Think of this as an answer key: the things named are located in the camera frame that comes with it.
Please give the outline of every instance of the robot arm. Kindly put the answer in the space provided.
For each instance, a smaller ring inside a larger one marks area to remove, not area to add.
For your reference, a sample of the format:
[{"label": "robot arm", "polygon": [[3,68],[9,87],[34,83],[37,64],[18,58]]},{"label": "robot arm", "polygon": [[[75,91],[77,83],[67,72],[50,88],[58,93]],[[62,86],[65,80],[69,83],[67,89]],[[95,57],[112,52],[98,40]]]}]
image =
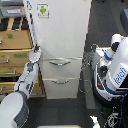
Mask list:
[{"label": "robot arm", "polygon": [[20,128],[26,122],[29,99],[38,76],[40,47],[36,46],[29,54],[30,63],[25,64],[23,74],[14,86],[14,93],[7,95],[0,105],[0,128]]}]

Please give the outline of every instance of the white refrigerator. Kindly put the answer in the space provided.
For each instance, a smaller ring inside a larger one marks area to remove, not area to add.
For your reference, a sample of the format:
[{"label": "white refrigerator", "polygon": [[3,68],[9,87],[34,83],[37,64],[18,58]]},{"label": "white refrigerator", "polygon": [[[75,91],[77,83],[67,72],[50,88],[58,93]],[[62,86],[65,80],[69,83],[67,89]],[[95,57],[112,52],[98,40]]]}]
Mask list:
[{"label": "white refrigerator", "polygon": [[42,49],[40,70],[47,99],[77,98],[91,0],[23,0]]}]

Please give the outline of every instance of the wooden cabinet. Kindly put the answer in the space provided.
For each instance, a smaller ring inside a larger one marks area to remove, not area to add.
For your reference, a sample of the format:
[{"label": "wooden cabinet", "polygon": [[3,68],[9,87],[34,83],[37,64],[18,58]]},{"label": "wooden cabinet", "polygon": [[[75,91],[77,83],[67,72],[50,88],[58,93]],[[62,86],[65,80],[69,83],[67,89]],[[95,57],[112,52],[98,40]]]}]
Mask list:
[{"label": "wooden cabinet", "polygon": [[[0,31],[0,93],[8,94],[14,91],[14,85],[29,62],[32,40],[29,30],[21,30],[23,18],[19,30],[12,31],[14,18],[8,21],[6,31]],[[40,71],[31,97],[45,97]]]}]

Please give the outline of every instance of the drawer handle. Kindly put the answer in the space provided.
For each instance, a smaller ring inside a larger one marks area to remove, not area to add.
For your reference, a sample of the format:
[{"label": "drawer handle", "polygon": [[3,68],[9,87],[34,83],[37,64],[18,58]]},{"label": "drawer handle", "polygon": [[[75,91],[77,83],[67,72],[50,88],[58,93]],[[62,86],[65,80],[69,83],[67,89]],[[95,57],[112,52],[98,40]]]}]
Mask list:
[{"label": "drawer handle", "polygon": [[16,74],[16,71],[14,72],[7,72],[7,73],[0,73],[0,75],[15,75]]},{"label": "drawer handle", "polygon": [[66,84],[67,82],[69,82],[69,80],[66,80],[66,81],[56,81],[56,80],[53,80],[52,82],[54,82],[56,84]]},{"label": "drawer handle", "polygon": [[7,90],[7,91],[4,91],[3,89],[6,88],[5,86],[2,86],[1,89],[0,89],[0,92],[3,92],[3,93],[9,93],[9,92],[14,92],[14,90]]},{"label": "drawer handle", "polygon": [[2,39],[0,39],[0,44],[2,44]]},{"label": "drawer handle", "polygon": [[0,64],[8,63],[8,62],[9,62],[9,59],[7,59],[7,61],[2,61],[2,62],[0,62]]},{"label": "drawer handle", "polygon": [[69,64],[71,63],[70,61],[67,61],[67,62],[64,62],[64,63],[56,63],[54,61],[50,61],[51,64],[54,64],[54,65],[57,65],[57,66],[63,66],[63,65],[66,65],[66,64]]}]

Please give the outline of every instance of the gray floor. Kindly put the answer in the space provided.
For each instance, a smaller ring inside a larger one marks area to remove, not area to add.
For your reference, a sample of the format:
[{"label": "gray floor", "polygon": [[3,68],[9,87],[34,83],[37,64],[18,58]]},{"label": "gray floor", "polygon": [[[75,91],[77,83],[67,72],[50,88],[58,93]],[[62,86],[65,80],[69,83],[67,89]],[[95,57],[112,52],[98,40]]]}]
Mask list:
[{"label": "gray floor", "polygon": [[[128,1],[120,0],[92,0],[89,31],[87,34],[85,54],[91,54],[91,45],[108,47],[111,37],[115,33],[126,36],[120,23],[120,12],[128,8]],[[96,109],[96,101],[90,89],[90,69],[83,67],[81,72],[80,89],[86,93],[78,92],[77,99],[47,100],[46,98],[29,99],[27,105],[30,110],[29,119],[23,128],[36,128],[45,125],[79,125],[83,128],[92,128],[90,115],[98,117],[101,128],[105,119]]]}]

